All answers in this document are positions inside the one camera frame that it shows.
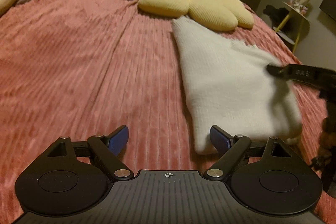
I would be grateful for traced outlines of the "white ribbed knit sweater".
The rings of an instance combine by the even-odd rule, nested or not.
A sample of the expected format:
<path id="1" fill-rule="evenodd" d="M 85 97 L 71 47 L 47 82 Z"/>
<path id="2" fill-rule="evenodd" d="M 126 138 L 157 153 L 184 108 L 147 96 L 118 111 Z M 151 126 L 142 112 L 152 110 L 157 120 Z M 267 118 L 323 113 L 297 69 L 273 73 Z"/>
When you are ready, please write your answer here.
<path id="1" fill-rule="evenodd" d="M 289 145 L 299 142 L 302 118 L 293 84 L 266 70 L 268 64 L 279 65 L 276 57 L 184 16 L 173 20 L 172 28 L 196 153 L 215 153 L 214 125 L 252 140 L 275 136 Z"/>

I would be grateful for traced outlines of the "yellow legged side table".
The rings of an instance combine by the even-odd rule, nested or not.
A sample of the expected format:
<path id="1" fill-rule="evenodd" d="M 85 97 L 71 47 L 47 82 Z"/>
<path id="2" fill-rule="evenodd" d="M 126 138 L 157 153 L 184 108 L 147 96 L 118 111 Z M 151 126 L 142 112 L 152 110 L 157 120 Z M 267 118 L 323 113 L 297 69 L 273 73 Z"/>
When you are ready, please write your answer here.
<path id="1" fill-rule="evenodd" d="M 309 24 L 307 18 L 308 8 L 304 5 L 297 4 L 293 0 L 283 2 L 282 4 L 288 13 L 273 30 L 281 39 L 284 39 L 286 43 L 290 44 L 291 52 L 295 53 L 302 36 L 303 27 Z"/>

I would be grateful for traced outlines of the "black bag on floor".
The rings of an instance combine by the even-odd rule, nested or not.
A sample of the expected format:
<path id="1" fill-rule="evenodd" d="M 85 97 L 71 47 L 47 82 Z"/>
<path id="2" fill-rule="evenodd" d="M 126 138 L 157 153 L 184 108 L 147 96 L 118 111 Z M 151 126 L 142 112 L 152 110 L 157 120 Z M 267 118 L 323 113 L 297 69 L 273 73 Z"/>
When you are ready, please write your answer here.
<path id="1" fill-rule="evenodd" d="M 289 14 L 289 11 L 286 8 L 279 8 L 272 5 L 267 5 L 262 13 L 269 17 L 272 27 L 278 27 L 280 23 L 285 19 L 285 17 Z"/>

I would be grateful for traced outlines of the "pink ribbed bed blanket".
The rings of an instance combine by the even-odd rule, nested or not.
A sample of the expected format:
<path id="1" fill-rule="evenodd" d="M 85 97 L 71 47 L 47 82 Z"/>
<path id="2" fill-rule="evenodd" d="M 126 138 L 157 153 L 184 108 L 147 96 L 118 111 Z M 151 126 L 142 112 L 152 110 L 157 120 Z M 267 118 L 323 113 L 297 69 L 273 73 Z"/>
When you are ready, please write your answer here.
<path id="1" fill-rule="evenodd" d="M 58 137 L 121 125 L 134 172 L 218 158 L 194 151 L 169 18 L 129 0 L 31 0 L 1 17 L 1 223 L 21 215 L 15 181 Z"/>

